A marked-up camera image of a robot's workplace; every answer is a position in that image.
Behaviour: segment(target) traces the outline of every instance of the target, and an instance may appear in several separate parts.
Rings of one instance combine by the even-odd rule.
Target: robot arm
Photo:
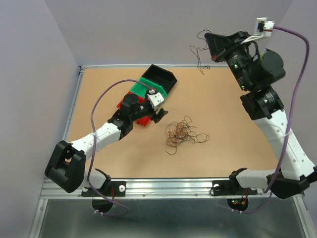
[[[270,184],[270,190],[276,196],[287,198],[301,193],[316,181],[317,169],[306,156],[292,129],[286,133],[288,121],[284,105],[271,86],[285,76],[283,60],[271,50],[260,56],[254,41],[271,36],[273,27],[274,22],[258,18],[253,36],[241,31],[231,36],[206,33],[205,39],[211,59],[214,62],[226,61],[241,90],[249,92],[240,97],[242,105],[262,130],[278,158],[284,140],[288,139],[283,160],[279,161],[276,170],[251,171],[242,168],[229,176],[230,184],[219,189],[234,192],[241,188],[262,188],[267,191]],[[249,54],[250,44],[255,45],[256,59]]]
[[[137,95],[125,95],[120,109],[96,130],[96,152],[124,138],[133,129],[133,122],[138,119],[149,116],[155,123],[159,122],[167,114],[164,109],[159,110],[163,103],[164,97],[154,89],[146,92],[142,104],[139,103]],[[68,193],[79,186],[88,187],[85,164],[92,156],[93,141],[92,133],[70,143],[60,141],[52,153],[45,175]],[[109,176],[100,170],[94,170],[90,174],[90,182],[95,188],[102,187],[108,178]]]

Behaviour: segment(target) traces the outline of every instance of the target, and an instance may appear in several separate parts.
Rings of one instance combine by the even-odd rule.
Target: white wall
[[[45,0],[80,65],[196,63],[189,46],[203,29],[253,32],[255,19],[279,22],[292,0]],[[212,63],[208,51],[204,63]]]
[[[0,1],[0,237],[26,238],[78,64],[44,0]]]
[[[280,26],[304,34],[311,45],[311,54],[302,84],[298,90],[294,112],[293,130],[306,154],[317,164],[317,2],[316,0],[295,0],[291,4]],[[300,73],[305,44],[302,40],[289,34],[275,31],[268,48],[277,51],[284,59],[286,77],[274,84],[274,89],[289,109],[291,94]],[[311,185],[306,192],[306,203],[317,228],[317,184]]]

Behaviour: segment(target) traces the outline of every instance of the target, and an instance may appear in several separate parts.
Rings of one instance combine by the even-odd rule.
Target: gray floor
[[[250,199],[249,209],[266,198]],[[303,238],[292,199],[272,199],[248,215],[218,206],[225,199],[123,200],[131,212],[118,218],[93,213],[91,200],[50,200],[42,238]]]

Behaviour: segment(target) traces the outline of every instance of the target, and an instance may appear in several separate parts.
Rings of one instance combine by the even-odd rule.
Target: wooden table
[[[74,111],[68,141],[92,132],[90,113],[96,99],[114,82],[138,80],[146,68],[86,69]],[[202,75],[196,68],[168,68],[178,82],[167,97],[169,113],[157,124],[134,125],[124,139],[101,150],[94,168],[112,178],[228,177],[233,170],[248,167],[268,170],[277,158],[260,129],[250,120],[239,89],[228,68],[212,68]],[[119,84],[107,93],[95,111],[96,128],[117,110],[116,105],[133,86]],[[210,135],[202,144],[183,143],[175,155],[165,142],[165,128],[190,116],[195,132]]]

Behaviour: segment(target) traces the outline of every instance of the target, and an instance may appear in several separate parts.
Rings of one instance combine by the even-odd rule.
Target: wall
[[[29,235],[78,64],[43,0],[0,1],[0,237]]]
[[[315,0],[295,0],[280,25],[304,34],[311,45],[311,53],[302,84],[298,90],[293,119],[293,130],[306,154],[317,164],[317,26]],[[286,109],[289,109],[291,94],[300,73],[304,55],[304,42],[287,33],[274,31],[268,48],[277,51],[284,59],[286,77],[274,84],[274,89],[282,98]],[[306,192],[306,203],[317,228],[317,184],[313,183]]]
[[[197,63],[204,29],[253,32],[257,17],[279,22],[292,0],[45,0],[80,65]],[[203,63],[212,63],[208,51]]]

